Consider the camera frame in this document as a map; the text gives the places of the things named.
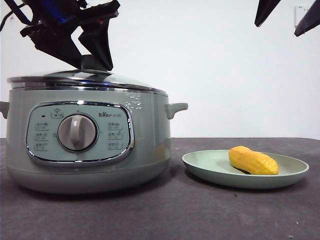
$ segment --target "white wall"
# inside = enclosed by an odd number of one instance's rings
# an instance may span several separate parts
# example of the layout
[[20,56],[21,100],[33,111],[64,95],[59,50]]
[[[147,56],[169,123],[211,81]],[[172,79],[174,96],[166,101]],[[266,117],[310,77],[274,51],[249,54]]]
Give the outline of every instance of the white wall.
[[[282,0],[261,28],[258,0],[120,3],[109,28],[113,72],[189,103],[171,121],[173,137],[320,139],[320,27],[293,34],[294,6],[313,0]],[[72,68],[35,50],[22,28],[14,17],[1,32],[2,101],[8,77]]]

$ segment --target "plate rim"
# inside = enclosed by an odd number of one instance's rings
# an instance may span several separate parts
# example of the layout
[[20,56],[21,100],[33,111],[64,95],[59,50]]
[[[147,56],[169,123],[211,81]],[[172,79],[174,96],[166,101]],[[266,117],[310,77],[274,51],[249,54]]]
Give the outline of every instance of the plate rim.
[[190,155],[190,154],[194,154],[194,153],[201,153],[201,152],[215,152],[215,151],[229,151],[229,149],[208,149],[208,150],[199,150],[199,151],[192,151],[192,152],[188,152],[186,154],[184,154],[182,156],[182,161],[187,164],[187,165],[190,165],[194,168],[198,168],[198,169],[202,169],[202,170],[205,170],[205,171],[209,171],[209,172],[214,172],[214,173],[218,173],[218,174],[227,174],[227,175],[234,175],[234,176],[242,176],[242,177],[249,177],[249,178],[252,178],[252,177],[266,177],[266,178],[275,178],[275,177],[278,177],[278,178],[281,178],[281,177],[288,177],[288,176],[296,176],[296,175],[300,175],[300,174],[303,174],[305,172],[307,172],[309,170],[309,164],[307,164],[306,162],[300,160],[300,159],[297,159],[295,157],[292,157],[292,156],[286,156],[286,155],[281,155],[281,154],[276,154],[276,153],[271,153],[271,152],[261,152],[262,154],[272,154],[272,155],[278,155],[278,156],[281,156],[281,157],[286,157],[286,158],[291,158],[291,159],[294,159],[294,160],[298,160],[299,162],[303,163],[305,165],[305,169],[302,170],[302,171],[297,171],[297,172],[294,172],[294,173],[289,173],[289,174],[283,174],[283,175],[261,175],[261,174],[241,174],[241,173],[233,173],[233,172],[221,172],[221,171],[215,171],[215,170],[209,170],[209,169],[205,169],[203,167],[199,167],[199,166],[196,166],[194,164],[191,164],[189,162],[187,162],[185,160],[185,157],[187,155]]

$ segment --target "green plate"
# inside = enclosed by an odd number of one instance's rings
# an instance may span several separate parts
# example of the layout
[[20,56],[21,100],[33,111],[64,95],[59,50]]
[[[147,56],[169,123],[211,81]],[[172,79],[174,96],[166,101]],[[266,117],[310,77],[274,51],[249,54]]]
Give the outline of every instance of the green plate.
[[186,168],[197,177],[214,184],[244,189],[275,189],[289,186],[301,180],[309,165],[299,159],[273,153],[264,154],[277,161],[278,175],[251,175],[233,167],[229,150],[194,151],[182,160]]

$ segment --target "gray table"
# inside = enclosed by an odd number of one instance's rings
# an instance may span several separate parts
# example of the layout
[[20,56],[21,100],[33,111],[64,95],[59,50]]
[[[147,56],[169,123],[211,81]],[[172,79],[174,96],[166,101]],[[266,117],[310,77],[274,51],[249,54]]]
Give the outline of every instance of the gray table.
[[[247,190],[205,182],[188,173],[181,159],[192,151],[237,145],[301,159],[310,170],[288,187]],[[319,140],[174,138],[170,165],[161,176],[140,187],[94,195],[53,195],[18,187],[1,161],[2,240],[292,238],[320,239]]]

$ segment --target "electric cooker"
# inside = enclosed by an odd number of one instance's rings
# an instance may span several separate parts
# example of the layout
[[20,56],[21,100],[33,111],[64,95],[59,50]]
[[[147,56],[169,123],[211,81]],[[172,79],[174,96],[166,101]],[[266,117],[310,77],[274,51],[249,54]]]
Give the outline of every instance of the electric cooker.
[[171,156],[169,120],[188,108],[169,104],[162,90],[98,70],[8,82],[7,171],[19,185],[47,193],[112,191],[157,177]]

